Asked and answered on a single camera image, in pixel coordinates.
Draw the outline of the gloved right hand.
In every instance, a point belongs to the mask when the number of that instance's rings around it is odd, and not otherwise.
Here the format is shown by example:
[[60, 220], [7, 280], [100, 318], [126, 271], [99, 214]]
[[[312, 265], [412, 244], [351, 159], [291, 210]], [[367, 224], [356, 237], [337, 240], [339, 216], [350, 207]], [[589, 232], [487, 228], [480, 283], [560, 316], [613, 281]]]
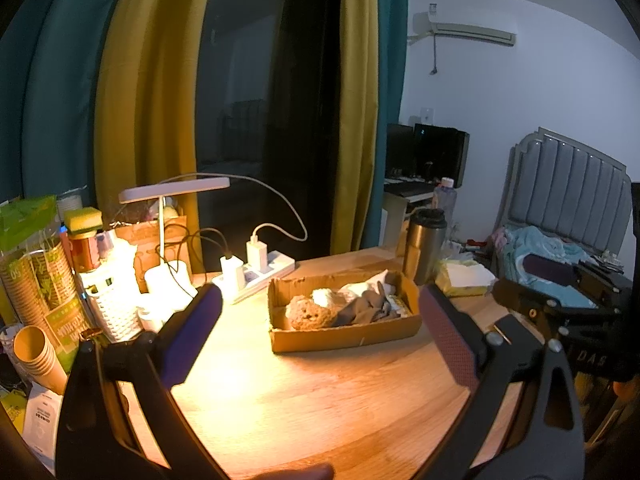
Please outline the gloved right hand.
[[587, 450], [639, 429], [639, 376], [628, 382], [578, 373], [574, 379]]

